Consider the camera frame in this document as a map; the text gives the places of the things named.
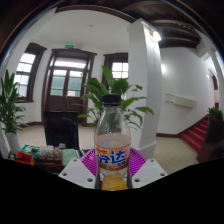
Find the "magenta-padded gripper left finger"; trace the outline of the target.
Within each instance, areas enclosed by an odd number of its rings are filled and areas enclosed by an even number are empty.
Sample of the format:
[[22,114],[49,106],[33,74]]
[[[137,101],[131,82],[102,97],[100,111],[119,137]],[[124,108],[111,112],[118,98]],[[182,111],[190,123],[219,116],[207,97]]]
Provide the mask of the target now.
[[88,151],[80,159],[72,159],[59,176],[84,188],[99,189],[100,173],[96,150]]

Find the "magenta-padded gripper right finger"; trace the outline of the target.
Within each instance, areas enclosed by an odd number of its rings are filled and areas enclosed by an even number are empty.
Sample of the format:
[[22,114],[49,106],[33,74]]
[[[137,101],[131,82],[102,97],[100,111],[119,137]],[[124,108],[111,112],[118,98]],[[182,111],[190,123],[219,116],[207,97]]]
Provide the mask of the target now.
[[128,189],[141,188],[166,175],[165,170],[154,158],[146,159],[138,150],[130,149],[127,173]]

